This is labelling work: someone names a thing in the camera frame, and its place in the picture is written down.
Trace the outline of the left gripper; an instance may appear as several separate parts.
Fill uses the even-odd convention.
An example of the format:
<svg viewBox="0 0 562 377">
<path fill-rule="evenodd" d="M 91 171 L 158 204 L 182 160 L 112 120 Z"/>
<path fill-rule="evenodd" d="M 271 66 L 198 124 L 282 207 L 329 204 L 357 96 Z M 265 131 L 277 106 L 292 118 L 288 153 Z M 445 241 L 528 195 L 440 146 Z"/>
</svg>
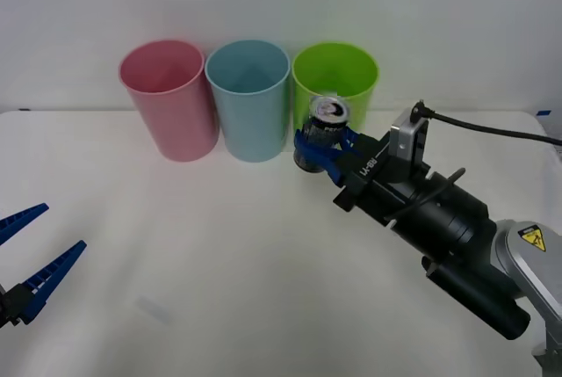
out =
<svg viewBox="0 0 562 377">
<path fill-rule="evenodd" d="M 6 243 L 48 209 L 46 203 L 41 203 L 1 219 L 0 244 Z M 0 328 L 8 323 L 13 326 L 31 323 L 46 306 L 50 295 L 61 284 L 86 247 L 85 241 L 79 241 L 9 291 L 0 286 Z"/>
</svg>

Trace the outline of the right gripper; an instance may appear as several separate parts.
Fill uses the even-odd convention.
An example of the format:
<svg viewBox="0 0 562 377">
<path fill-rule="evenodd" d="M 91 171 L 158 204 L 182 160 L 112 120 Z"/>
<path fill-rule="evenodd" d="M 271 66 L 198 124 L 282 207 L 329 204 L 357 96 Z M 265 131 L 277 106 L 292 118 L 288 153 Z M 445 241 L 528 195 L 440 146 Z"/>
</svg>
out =
<svg viewBox="0 0 562 377">
<path fill-rule="evenodd" d="M 337 206 L 346 212 L 358 207 L 378 222 L 394 220 L 411 205 L 419 187 L 414 180 L 429 174 L 425 162 L 415 164 L 391 156 L 389 134 L 377 140 L 343 127 L 334 149 L 308 141 L 297 130 L 293 142 L 299 155 L 321 167 L 342 189 L 334 199 Z"/>
</svg>

